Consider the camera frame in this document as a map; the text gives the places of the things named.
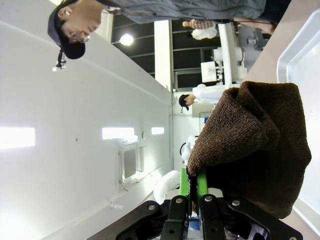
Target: dark pants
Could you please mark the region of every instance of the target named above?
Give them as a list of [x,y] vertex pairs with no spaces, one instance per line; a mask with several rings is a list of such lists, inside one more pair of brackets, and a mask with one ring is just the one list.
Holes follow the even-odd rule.
[[291,0],[266,0],[264,12],[259,19],[278,24],[285,14]]

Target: person in white shirt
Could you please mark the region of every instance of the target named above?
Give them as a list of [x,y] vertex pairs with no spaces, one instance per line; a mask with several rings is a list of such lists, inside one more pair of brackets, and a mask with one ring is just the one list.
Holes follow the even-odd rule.
[[222,93],[226,87],[224,85],[206,86],[199,84],[192,89],[192,93],[189,95],[183,94],[179,98],[179,104],[183,108],[185,107],[189,111],[189,106],[194,104],[195,100],[205,101],[216,104],[222,96]]

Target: brown towel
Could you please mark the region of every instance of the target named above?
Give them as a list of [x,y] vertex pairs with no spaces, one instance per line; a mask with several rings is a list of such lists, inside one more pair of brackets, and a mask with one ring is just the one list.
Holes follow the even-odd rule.
[[223,93],[191,152],[188,172],[206,169],[208,187],[282,219],[310,160],[298,87],[246,81]]

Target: gray jacket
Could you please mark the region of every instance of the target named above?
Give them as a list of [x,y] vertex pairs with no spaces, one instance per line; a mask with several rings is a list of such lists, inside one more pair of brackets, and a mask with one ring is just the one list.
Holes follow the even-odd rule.
[[121,10],[139,24],[160,20],[223,20],[234,17],[256,19],[264,12],[266,0],[97,0]]

